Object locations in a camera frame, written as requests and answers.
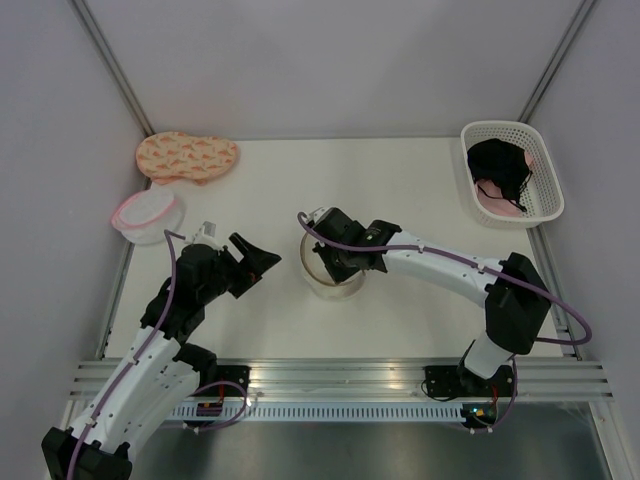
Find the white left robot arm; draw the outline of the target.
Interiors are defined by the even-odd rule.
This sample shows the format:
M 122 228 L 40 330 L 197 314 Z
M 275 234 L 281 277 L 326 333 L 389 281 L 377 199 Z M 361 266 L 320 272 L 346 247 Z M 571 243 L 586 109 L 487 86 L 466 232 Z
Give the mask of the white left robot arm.
M 189 337 L 210 303 L 225 294 L 240 298 L 282 259 L 237 233 L 230 241 L 237 255 L 206 231 L 182 250 L 169 250 L 171 274 L 147 305 L 128 353 L 69 427 L 53 427 L 44 436 L 50 478 L 129 478 L 171 411 L 216 389 L 216 355 Z

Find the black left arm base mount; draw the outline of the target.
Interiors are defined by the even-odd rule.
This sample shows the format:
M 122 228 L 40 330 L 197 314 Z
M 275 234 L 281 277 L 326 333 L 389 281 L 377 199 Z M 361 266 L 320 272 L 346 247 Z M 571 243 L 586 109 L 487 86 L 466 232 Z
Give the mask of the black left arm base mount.
M 243 389 L 249 386 L 251 369 L 248 365 L 219 365 L 213 382 L 217 383 L 211 389 L 211 396 L 223 398 L 240 398 L 244 394 L 232 383 Z

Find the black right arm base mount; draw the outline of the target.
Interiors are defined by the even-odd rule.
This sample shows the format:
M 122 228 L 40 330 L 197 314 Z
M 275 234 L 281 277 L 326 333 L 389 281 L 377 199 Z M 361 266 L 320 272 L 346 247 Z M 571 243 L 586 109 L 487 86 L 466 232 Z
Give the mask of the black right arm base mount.
M 445 402 L 470 397 L 475 386 L 475 376 L 465 368 L 455 365 L 424 367 L 421 389 L 432 400 Z

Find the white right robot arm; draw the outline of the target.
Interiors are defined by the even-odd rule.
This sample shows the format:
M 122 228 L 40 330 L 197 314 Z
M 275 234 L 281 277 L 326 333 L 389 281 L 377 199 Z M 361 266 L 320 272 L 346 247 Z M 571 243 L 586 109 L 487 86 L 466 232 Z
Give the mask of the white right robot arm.
M 501 367 L 529 354 L 537 342 L 551 301 L 528 257 L 457 253 L 391 222 L 374 220 L 363 226 L 337 207 L 300 212 L 297 220 L 314 239 L 313 252 L 336 284 L 367 271 L 395 273 L 444 288 L 483 309 L 484 329 L 454 369 L 463 392 L 482 393 Z

